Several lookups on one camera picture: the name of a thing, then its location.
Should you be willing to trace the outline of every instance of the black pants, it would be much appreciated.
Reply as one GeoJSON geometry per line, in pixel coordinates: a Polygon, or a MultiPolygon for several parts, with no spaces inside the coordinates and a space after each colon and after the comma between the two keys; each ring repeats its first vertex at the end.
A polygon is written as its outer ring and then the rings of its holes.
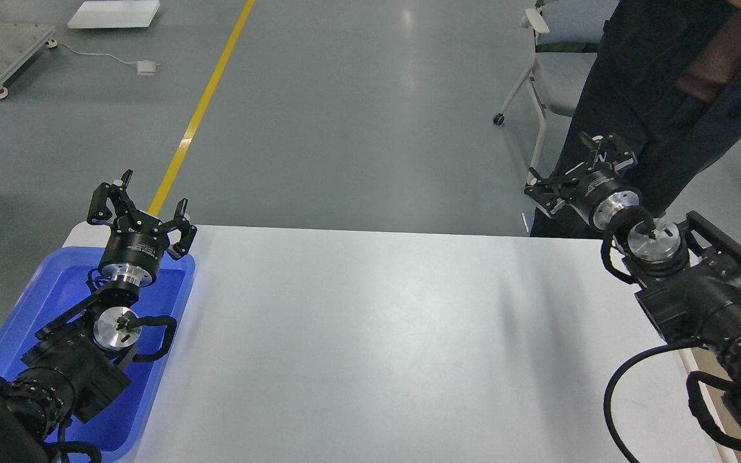
{"type": "MultiPolygon", "coordinates": [[[[679,196],[691,179],[721,158],[741,138],[741,122],[714,117],[711,105],[673,89],[654,95],[647,108],[629,105],[597,60],[571,120],[553,175],[561,175],[588,158],[579,132],[618,134],[636,153],[638,164],[625,178],[642,193],[642,205],[655,216],[679,196]]],[[[556,220],[536,212],[532,237],[598,238],[572,208],[556,220]]]]}

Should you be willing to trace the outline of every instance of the power adapter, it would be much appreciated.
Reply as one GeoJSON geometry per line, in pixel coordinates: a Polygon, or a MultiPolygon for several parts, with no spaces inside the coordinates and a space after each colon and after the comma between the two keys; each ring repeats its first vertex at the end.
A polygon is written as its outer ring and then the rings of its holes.
{"type": "Polygon", "coordinates": [[[156,68],[158,67],[159,65],[150,61],[150,59],[136,61],[136,76],[153,76],[156,74],[156,68]]]}

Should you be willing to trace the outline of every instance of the white desk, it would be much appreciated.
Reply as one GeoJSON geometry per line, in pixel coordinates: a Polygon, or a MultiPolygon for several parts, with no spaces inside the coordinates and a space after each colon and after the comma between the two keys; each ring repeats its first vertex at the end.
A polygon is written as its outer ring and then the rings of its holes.
{"type": "MultiPolygon", "coordinates": [[[[106,232],[82,223],[65,246],[106,232]]],[[[606,382],[663,343],[596,241],[200,226],[191,254],[194,289],[123,461],[621,462],[606,382]]],[[[669,354],[618,387],[643,462],[721,461],[685,375],[669,354]]]]}

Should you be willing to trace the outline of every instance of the silver metal flange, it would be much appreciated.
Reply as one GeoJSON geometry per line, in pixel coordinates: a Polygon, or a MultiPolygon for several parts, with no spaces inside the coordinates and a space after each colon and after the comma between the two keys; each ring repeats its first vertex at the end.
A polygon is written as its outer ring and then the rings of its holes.
{"type": "Polygon", "coordinates": [[[93,324],[93,340],[103,349],[120,351],[133,345],[142,335],[142,328],[120,328],[123,320],[138,318],[127,307],[111,307],[93,324]]]}
{"type": "Polygon", "coordinates": [[[138,287],[151,284],[153,279],[146,269],[133,264],[109,264],[103,267],[100,273],[111,281],[129,282],[138,287]]]}
{"type": "Polygon", "coordinates": [[[594,209],[594,225],[597,229],[604,230],[608,228],[611,219],[624,208],[636,206],[639,204],[639,196],[633,191],[617,191],[606,197],[594,209]]]}
{"type": "Polygon", "coordinates": [[[676,223],[664,219],[654,220],[656,229],[651,237],[645,231],[645,222],[639,222],[630,229],[628,247],[636,257],[654,264],[670,260],[682,245],[682,235],[676,223]]]}

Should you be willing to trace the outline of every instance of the aluminum disc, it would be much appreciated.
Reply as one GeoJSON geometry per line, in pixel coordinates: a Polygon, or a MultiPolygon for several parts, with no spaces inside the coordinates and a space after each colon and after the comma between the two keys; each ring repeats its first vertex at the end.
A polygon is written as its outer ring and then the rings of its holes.
{"type": "Polygon", "coordinates": [[[651,238],[643,231],[646,228],[645,223],[637,223],[634,228],[630,229],[627,244],[636,257],[659,264],[676,254],[682,244],[682,237],[679,235],[679,227],[676,223],[656,219],[655,225],[654,237],[651,238]]]}
{"type": "Polygon", "coordinates": [[[120,329],[120,319],[135,319],[136,314],[127,307],[111,307],[93,324],[93,340],[104,349],[122,350],[133,345],[142,334],[141,326],[120,329]]]}

